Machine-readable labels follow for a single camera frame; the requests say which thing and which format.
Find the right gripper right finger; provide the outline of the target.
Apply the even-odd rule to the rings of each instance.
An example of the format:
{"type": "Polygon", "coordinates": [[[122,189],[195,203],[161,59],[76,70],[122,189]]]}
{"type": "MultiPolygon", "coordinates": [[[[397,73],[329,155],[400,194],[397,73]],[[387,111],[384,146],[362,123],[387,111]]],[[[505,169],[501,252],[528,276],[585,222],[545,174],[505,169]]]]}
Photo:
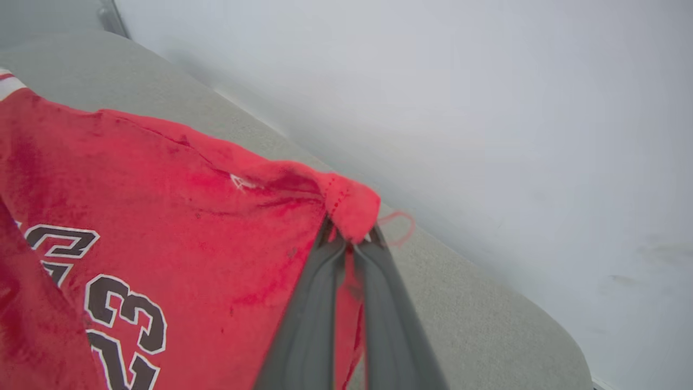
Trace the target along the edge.
{"type": "Polygon", "coordinates": [[[449,390],[378,226],[354,247],[364,291],[366,390],[449,390]]]}

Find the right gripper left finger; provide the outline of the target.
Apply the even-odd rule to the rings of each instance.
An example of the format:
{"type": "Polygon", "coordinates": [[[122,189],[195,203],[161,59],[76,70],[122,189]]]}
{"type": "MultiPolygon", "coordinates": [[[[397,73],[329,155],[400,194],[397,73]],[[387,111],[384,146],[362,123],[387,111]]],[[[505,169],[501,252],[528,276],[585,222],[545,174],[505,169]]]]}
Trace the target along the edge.
{"type": "Polygon", "coordinates": [[[336,290],[346,242],[325,217],[253,390],[334,390],[336,290]]]}

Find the red and white jersey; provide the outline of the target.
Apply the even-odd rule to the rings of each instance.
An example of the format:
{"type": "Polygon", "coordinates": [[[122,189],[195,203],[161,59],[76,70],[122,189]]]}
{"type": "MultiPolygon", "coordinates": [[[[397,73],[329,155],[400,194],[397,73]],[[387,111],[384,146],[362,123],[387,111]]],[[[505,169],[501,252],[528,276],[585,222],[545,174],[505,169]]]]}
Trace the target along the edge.
{"type": "Polygon", "coordinates": [[[0,69],[0,390],[252,390],[325,219],[371,188],[0,69]]]}

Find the black baseboard strip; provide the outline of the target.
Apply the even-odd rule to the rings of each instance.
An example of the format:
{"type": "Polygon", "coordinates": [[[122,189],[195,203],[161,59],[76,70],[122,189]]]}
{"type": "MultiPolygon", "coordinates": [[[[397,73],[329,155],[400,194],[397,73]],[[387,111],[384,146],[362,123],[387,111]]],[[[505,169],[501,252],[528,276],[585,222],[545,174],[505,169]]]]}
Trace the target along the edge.
{"type": "Polygon", "coordinates": [[[114,33],[126,39],[130,38],[115,0],[99,0],[101,7],[97,10],[97,17],[104,30],[114,33]]]}

